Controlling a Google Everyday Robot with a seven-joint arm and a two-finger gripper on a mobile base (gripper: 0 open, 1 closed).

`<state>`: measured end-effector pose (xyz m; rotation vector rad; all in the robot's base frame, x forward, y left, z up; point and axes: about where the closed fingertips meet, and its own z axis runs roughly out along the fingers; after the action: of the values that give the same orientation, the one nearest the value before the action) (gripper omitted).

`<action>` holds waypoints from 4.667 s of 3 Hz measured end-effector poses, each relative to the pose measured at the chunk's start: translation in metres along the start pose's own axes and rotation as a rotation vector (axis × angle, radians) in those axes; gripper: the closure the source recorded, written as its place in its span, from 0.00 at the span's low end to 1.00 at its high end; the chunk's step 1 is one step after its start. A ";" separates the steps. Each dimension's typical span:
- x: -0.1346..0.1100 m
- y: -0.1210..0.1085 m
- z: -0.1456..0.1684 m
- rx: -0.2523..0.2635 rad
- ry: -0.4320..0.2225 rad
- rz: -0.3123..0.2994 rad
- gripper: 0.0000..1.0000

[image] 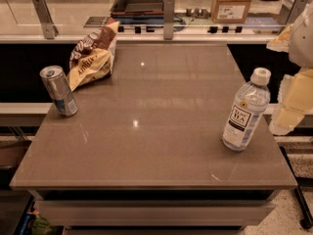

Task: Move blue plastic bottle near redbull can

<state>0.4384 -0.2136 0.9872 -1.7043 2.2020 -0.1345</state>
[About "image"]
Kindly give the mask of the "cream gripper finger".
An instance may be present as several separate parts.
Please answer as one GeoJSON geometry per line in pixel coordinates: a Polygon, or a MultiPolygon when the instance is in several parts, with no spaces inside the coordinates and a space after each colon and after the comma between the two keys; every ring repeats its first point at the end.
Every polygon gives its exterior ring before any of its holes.
{"type": "Polygon", "coordinates": [[[278,104],[269,124],[274,135],[287,135],[313,109],[313,70],[301,69],[285,74],[280,84],[278,104]]]}
{"type": "Polygon", "coordinates": [[[293,24],[288,25],[278,36],[267,43],[266,48],[276,52],[288,52],[293,24]]]}

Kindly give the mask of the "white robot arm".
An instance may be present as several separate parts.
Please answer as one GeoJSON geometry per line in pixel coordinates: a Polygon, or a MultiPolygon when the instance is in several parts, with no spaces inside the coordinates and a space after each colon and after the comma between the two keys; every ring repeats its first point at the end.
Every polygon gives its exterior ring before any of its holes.
{"type": "Polygon", "coordinates": [[[270,121],[274,135],[287,135],[313,110],[313,3],[287,26],[267,48],[287,52],[300,67],[295,75],[285,75],[280,84],[278,104],[270,121]]]}

